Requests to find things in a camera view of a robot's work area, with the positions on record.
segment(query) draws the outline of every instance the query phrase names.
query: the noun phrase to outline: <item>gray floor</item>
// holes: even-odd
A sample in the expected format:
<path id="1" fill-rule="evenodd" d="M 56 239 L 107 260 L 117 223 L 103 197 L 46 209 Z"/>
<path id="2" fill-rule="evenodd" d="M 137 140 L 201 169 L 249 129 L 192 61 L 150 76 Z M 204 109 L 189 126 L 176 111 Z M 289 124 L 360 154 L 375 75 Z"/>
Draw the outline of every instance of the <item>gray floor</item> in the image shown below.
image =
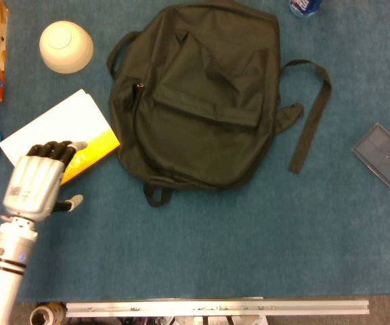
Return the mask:
<path id="1" fill-rule="evenodd" d="M 336 297 L 335 299 L 368 299 L 370 315 L 367 316 L 299 316 L 268 317 L 269 325 L 390 325 L 390 296 Z M 33 304 L 16 304 L 11 325 L 28 325 Z"/>

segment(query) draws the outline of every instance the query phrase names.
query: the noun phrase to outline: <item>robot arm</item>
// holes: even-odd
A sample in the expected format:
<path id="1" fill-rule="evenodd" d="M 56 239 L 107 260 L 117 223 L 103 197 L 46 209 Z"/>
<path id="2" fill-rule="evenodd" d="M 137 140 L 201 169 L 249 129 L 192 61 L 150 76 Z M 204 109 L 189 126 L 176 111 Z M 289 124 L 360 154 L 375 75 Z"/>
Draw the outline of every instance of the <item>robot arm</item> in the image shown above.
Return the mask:
<path id="1" fill-rule="evenodd" d="M 37 239 L 35 223 L 52 211 L 71 211 L 82 201 L 74 196 L 56 202 L 64 170 L 85 142 L 48 142 L 33 146 L 16 165 L 3 200 L 9 217 L 0 226 L 0 325 L 8 325 L 30 252 Z"/>

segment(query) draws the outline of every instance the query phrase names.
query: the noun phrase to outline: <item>plastic bottle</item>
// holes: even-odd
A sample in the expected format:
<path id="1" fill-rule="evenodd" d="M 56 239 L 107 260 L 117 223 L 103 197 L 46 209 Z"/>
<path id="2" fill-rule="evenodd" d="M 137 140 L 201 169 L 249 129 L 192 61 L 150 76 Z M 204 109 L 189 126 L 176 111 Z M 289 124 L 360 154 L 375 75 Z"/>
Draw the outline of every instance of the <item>plastic bottle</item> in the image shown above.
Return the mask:
<path id="1" fill-rule="evenodd" d="M 302 18 L 311 17 L 320 8 L 323 0 L 288 0 L 291 12 Z"/>

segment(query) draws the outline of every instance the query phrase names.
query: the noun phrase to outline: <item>dark green backpack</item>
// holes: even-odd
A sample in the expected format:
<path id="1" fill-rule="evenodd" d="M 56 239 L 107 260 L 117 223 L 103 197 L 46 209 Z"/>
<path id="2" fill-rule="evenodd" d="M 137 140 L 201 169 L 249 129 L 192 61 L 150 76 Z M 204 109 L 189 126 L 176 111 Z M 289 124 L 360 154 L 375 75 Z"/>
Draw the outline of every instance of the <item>dark green backpack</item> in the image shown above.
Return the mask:
<path id="1" fill-rule="evenodd" d="M 285 68 L 277 18 L 231 0 L 165 8 L 142 32 L 123 37 L 108 68 L 112 128 L 122 143 L 118 158 L 146 183 L 154 207 L 168 202 L 173 189 L 241 186 L 275 134 L 303 114 L 300 104 L 276 110 Z M 288 168 L 294 173 L 330 97 L 328 73 L 316 69 L 324 83 Z"/>

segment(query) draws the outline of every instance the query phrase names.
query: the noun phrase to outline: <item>white bowl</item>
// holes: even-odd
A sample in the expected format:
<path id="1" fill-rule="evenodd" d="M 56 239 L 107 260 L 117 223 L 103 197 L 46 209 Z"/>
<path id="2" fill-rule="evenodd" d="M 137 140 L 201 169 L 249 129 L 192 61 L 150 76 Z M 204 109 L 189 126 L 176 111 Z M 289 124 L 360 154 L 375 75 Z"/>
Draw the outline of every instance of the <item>white bowl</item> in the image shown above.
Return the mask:
<path id="1" fill-rule="evenodd" d="M 41 34 L 40 54 L 49 69 L 73 73 L 93 57 L 93 41 L 82 27 L 62 20 L 50 24 Z"/>

